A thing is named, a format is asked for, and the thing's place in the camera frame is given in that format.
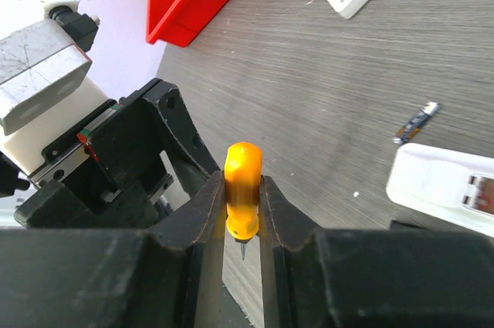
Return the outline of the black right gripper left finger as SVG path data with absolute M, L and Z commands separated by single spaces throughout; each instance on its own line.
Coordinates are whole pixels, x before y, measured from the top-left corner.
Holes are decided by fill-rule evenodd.
M 225 182 L 148 230 L 5 229 L 3 327 L 216 327 Z

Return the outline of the white remote control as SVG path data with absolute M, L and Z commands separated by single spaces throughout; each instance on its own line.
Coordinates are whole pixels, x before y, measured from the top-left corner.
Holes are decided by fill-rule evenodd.
M 395 204 L 493 237 L 493 159 L 409 143 L 386 186 Z

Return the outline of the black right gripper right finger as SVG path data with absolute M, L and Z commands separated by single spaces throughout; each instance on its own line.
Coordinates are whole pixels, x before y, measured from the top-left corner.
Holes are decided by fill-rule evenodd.
M 267 327 L 491 327 L 493 245 L 467 232 L 321 228 L 259 188 Z

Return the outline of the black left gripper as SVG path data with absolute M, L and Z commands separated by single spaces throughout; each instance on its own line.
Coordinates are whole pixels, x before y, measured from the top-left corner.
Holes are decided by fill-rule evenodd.
M 24 228 L 149 228 L 166 218 L 161 196 L 173 182 L 164 150 L 186 193 L 219 166 L 173 83 L 154 78 L 132 103 L 114 103 L 70 133 L 64 157 L 34 177 L 37 192 L 14 219 Z

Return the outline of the orange handled screwdriver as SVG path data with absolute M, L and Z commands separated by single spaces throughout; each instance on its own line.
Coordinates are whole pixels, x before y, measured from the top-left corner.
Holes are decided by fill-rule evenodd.
M 263 153 L 249 142 L 238 142 L 227 150 L 224 166 L 226 228 L 240 244 L 245 259 L 247 244 L 259 231 L 259 187 Z

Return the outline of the black AAA battery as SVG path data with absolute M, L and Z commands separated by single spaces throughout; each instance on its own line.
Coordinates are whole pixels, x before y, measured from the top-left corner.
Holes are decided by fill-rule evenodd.
M 395 144 L 406 144 L 415 137 L 428 121 L 442 108 L 435 101 L 427 102 L 393 137 Z

